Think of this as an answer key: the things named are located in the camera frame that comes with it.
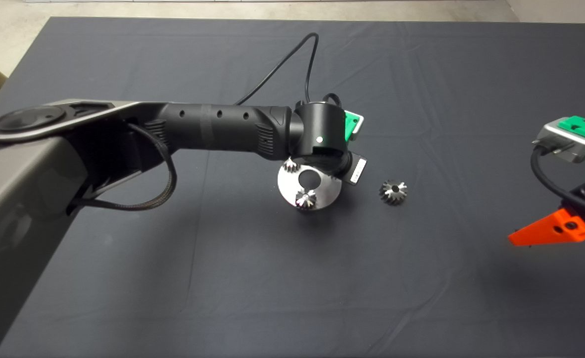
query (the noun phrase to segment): metal disc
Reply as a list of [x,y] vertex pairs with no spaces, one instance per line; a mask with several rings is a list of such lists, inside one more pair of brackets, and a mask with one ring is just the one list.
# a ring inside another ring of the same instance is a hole
[[326,175],[311,166],[299,166],[299,170],[294,173],[286,172],[286,169],[283,166],[279,168],[277,186],[279,186],[279,192],[284,199],[288,204],[295,206],[295,197],[297,193],[300,190],[304,190],[303,186],[299,184],[299,175],[306,170],[312,170],[321,178],[321,183],[315,188],[317,202],[315,208],[312,210],[322,209],[332,204],[341,192],[341,181]]

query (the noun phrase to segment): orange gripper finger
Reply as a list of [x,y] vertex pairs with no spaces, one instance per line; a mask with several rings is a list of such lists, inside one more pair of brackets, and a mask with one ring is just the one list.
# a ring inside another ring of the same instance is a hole
[[575,243],[584,240],[584,220],[564,208],[509,235],[509,241],[516,246]]

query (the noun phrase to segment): silver gear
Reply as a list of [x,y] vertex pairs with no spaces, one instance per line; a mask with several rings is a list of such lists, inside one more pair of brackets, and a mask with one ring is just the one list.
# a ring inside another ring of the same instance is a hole
[[297,170],[299,170],[299,165],[295,162],[292,161],[292,159],[288,158],[286,159],[286,161],[284,161],[283,164],[284,170],[286,170],[286,172],[288,173],[294,173],[297,172]]
[[398,205],[408,196],[408,186],[404,182],[388,180],[379,190],[381,200],[389,205]]
[[315,194],[315,190],[300,190],[297,192],[297,196],[295,197],[295,206],[297,209],[301,210],[310,210],[315,208],[315,204],[317,203],[317,194]]

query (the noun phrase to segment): table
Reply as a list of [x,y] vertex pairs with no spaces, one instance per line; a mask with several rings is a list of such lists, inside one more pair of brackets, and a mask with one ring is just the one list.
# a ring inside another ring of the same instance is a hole
[[[161,208],[81,211],[0,357],[585,356],[585,242],[506,238],[559,203],[530,141],[585,116],[585,25],[53,18],[0,115],[65,98],[232,103],[309,31],[311,96],[366,118],[359,185],[302,215],[279,163],[178,152]],[[249,104],[301,99],[309,53]],[[545,167],[585,180],[585,164]],[[165,176],[104,197],[146,199]],[[408,184],[404,205],[379,200],[386,179]]]

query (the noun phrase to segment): label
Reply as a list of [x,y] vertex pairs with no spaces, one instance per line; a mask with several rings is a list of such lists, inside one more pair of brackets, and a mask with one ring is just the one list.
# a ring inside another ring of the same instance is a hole
[[357,181],[359,181],[359,177],[361,176],[361,173],[363,172],[363,168],[366,167],[366,163],[367,161],[363,158],[360,158],[359,161],[357,162],[357,166],[354,167],[354,171],[352,172],[352,176],[350,177],[350,181],[354,184],[357,183]]

